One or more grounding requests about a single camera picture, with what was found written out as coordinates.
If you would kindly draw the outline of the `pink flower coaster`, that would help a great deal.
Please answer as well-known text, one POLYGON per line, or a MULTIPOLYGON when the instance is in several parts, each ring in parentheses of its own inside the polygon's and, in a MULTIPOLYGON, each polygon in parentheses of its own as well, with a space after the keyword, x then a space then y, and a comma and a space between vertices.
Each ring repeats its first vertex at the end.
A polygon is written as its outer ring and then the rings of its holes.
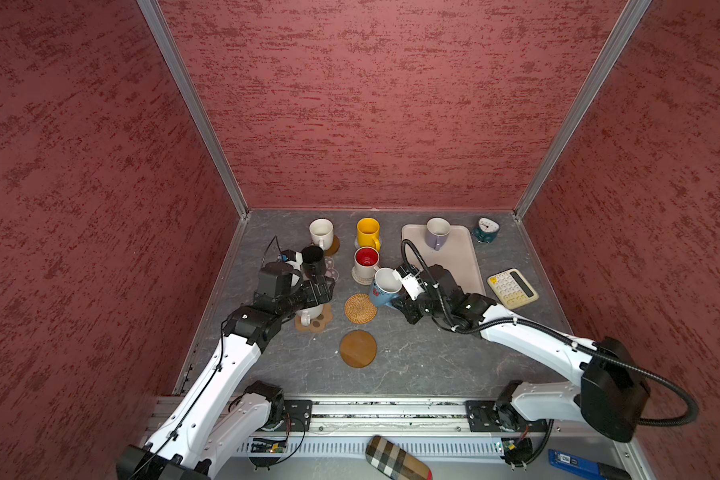
POLYGON ((326 276, 337 281, 339 279, 338 270, 335 267, 335 260, 332 257, 325 257, 326 276))

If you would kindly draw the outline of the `brown wooden round coaster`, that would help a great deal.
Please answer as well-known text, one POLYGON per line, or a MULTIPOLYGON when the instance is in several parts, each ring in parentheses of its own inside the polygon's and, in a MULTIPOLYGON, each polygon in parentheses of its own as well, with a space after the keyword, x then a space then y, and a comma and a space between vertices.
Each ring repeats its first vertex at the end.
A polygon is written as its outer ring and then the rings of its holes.
POLYGON ((367 331, 355 330, 342 338, 339 353, 347 365, 362 369, 375 360, 377 342, 367 331))

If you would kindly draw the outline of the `yellow mug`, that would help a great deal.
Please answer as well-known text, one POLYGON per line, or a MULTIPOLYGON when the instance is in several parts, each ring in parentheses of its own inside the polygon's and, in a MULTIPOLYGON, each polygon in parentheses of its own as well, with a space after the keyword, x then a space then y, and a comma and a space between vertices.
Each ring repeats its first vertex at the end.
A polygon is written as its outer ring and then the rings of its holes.
POLYGON ((370 247, 381 250, 380 223, 375 218, 366 217, 357 223, 357 247, 370 247))

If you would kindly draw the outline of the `red interior mug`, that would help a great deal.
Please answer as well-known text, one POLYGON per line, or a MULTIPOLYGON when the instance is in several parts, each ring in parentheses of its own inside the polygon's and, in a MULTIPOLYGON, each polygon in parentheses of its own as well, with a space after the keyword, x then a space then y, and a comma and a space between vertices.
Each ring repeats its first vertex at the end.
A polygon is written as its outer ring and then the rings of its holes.
POLYGON ((365 278, 374 277, 379 267, 379 252, 370 247, 359 248, 354 254, 354 266, 358 273, 365 278))

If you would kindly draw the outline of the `cork paw print coaster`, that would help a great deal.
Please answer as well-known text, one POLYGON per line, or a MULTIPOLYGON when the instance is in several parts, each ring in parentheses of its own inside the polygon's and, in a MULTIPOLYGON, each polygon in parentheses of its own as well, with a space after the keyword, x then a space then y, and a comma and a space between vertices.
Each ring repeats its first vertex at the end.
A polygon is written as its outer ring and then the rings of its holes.
POLYGON ((316 319, 313 320, 311 325, 309 327, 300 327, 296 325, 296 318, 297 313, 294 317, 294 325, 295 328, 300 332, 312 332, 312 333, 320 333, 325 330, 328 324, 330 324, 333 321, 334 315, 332 311, 332 307, 330 304, 323 304, 324 309, 323 313, 316 319))

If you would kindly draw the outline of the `dark amber round coaster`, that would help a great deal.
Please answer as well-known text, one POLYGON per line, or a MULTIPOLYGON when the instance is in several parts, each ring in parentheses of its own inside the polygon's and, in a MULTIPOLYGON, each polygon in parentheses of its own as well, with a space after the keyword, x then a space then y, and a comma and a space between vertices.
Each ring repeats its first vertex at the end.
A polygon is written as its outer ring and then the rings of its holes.
POLYGON ((333 237, 333 242, 332 242, 331 246, 325 251, 325 255, 326 256, 335 255, 339 251, 340 246, 341 246, 340 239, 337 235, 335 235, 333 237))

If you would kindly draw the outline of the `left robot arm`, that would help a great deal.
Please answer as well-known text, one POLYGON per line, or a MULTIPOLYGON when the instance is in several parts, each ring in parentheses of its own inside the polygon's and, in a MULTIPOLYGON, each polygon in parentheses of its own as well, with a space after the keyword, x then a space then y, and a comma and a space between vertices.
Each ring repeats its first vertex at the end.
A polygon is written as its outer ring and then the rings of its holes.
POLYGON ((144 446, 130 445, 116 464, 120 479, 213 479, 253 433, 284 418, 281 388, 258 381, 226 410, 247 372, 284 321, 330 302, 335 280, 270 262, 259 271, 249 305, 223 322, 212 358, 179 406, 144 446))

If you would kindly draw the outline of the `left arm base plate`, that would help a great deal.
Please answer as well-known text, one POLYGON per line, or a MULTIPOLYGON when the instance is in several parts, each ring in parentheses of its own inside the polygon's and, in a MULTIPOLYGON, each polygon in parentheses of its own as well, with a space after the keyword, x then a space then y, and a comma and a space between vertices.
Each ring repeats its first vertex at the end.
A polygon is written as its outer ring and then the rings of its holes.
POLYGON ((267 429, 274 432, 306 432, 310 429, 314 402, 284 399, 272 404, 271 422, 267 429))

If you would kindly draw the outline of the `rattan round coaster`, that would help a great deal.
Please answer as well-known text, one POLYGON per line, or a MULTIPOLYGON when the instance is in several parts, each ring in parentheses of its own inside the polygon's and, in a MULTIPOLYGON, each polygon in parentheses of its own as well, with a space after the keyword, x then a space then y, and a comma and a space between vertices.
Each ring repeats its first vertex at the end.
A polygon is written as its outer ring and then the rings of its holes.
POLYGON ((355 294, 344 304, 344 313, 351 323, 363 325, 377 316, 378 308, 367 294, 355 294))

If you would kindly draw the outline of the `multicolour woven round coaster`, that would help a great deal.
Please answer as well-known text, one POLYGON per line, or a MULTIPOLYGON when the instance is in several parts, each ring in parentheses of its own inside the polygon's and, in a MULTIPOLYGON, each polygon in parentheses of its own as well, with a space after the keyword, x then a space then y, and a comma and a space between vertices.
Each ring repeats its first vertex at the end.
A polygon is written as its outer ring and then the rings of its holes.
POLYGON ((362 276, 358 273, 358 270, 357 270, 356 267, 353 267, 353 268, 352 268, 351 274, 352 274, 352 278, 354 279, 354 281, 357 282, 357 283, 360 284, 360 285, 370 286, 370 285, 373 283, 373 277, 370 277, 370 278, 362 277, 362 276))

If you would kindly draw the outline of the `white mug back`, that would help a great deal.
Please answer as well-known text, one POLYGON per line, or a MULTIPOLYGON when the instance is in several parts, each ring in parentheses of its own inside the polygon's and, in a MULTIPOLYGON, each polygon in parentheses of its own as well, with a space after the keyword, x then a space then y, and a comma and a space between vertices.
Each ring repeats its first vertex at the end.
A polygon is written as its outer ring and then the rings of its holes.
POLYGON ((426 224, 425 242, 435 251, 440 251, 447 242, 451 224, 444 218, 431 218, 426 224))

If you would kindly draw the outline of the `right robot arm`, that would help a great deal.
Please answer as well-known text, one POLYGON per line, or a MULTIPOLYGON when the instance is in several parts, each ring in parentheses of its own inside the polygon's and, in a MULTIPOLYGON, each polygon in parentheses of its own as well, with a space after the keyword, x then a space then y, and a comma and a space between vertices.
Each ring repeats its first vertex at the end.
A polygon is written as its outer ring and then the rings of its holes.
POLYGON ((513 381, 495 402, 498 422, 511 430, 520 422, 567 420, 588 424, 601 435, 630 442, 638 427, 679 427, 694 422, 697 401, 672 381, 635 365, 626 347, 565 334, 523 317, 496 300, 467 293, 440 265, 419 269, 405 262, 394 271, 403 292, 392 305, 412 324, 424 317, 453 334, 480 338, 513 349, 557 372, 562 381, 513 381), (643 412, 651 383, 675 393, 683 414, 647 418, 643 412))

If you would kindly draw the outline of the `white blue mug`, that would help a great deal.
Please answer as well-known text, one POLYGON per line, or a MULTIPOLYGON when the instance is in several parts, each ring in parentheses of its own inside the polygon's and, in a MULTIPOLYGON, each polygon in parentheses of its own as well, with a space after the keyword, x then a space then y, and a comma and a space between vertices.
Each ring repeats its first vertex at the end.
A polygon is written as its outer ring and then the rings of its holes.
POLYGON ((390 305, 398 298, 403 285, 399 273, 392 268, 379 269, 373 279, 369 297, 374 306, 390 305))

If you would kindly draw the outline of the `black mug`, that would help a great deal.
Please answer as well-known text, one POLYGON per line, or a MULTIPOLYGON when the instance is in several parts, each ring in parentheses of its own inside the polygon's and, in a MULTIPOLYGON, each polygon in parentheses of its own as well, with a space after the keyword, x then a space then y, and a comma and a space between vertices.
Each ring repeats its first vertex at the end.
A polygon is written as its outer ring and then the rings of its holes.
POLYGON ((324 276, 327 272, 325 252, 320 246, 311 245, 301 251, 301 270, 307 278, 324 276))

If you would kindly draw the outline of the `white mug with handle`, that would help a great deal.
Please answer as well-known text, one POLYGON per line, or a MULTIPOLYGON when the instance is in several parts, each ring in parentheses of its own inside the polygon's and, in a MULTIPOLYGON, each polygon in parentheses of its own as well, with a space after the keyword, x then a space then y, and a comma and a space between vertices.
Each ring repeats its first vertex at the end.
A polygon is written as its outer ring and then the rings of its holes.
POLYGON ((312 244, 322 250, 329 250, 334 242, 334 225, 325 218, 314 220, 309 226, 312 244))

